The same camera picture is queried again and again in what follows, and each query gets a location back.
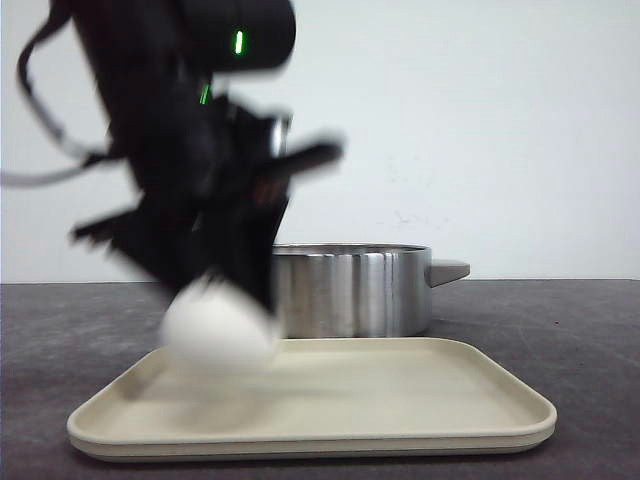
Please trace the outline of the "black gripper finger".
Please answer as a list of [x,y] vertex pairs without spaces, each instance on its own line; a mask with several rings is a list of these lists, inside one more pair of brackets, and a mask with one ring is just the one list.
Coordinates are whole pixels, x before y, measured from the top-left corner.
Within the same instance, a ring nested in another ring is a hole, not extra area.
[[111,246],[148,273],[168,295],[176,295],[210,273],[201,235],[194,229],[197,214],[129,210],[105,220]]
[[223,275],[269,313],[275,311],[272,256],[288,196],[218,204],[203,212],[196,238],[198,262]]

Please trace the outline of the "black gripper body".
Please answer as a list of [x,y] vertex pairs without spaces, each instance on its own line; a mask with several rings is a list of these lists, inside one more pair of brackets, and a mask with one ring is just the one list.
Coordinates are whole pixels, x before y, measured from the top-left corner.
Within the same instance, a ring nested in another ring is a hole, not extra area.
[[[131,210],[153,213],[192,209],[198,233],[203,212],[230,202],[263,203],[287,195],[293,176],[337,162],[344,144],[317,137],[270,154],[271,118],[227,94],[207,90],[192,99],[188,90],[172,92],[155,103],[134,99],[134,90],[99,89],[109,114],[112,154],[127,161],[141,193]],[[105,220],[87,221],[72,231],[75,240],[110,240]]]

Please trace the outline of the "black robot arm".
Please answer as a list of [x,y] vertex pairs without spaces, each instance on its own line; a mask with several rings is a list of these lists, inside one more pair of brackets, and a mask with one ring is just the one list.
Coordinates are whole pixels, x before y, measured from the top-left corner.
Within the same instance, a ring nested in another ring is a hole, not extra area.
[[274,306],[272,251],[295,174],[336,161],[340,142],[284,152],[288,115],[260,115],[215,89],[219,74],[273,70],[296,36],[287,1],[73,1],[71,18],[125,160],[137,206],[74,228],[176,294],[203,277]]

